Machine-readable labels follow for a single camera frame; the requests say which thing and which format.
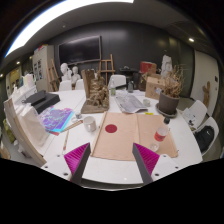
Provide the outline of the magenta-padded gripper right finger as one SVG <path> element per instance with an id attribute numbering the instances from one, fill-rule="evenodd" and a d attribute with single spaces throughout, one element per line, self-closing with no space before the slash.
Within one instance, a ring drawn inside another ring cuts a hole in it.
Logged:
<path id="1" fill-rule="evenodd" d="M 159 155 L 137 143 L 133 144 L 132 153 L 144 184 L 152 183 L 180 169 L 167 154 Z"/>

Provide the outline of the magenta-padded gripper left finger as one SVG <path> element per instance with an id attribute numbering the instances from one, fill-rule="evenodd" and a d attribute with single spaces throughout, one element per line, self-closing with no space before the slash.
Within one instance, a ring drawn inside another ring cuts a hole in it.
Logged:
<path id="1" fill-rule="evenodd" d="M 72 151 L 57 155 L 42 166 L 42 169 L 75 184 L 80 184 L 90 155 L 90 144 L 85 143 Z"/>

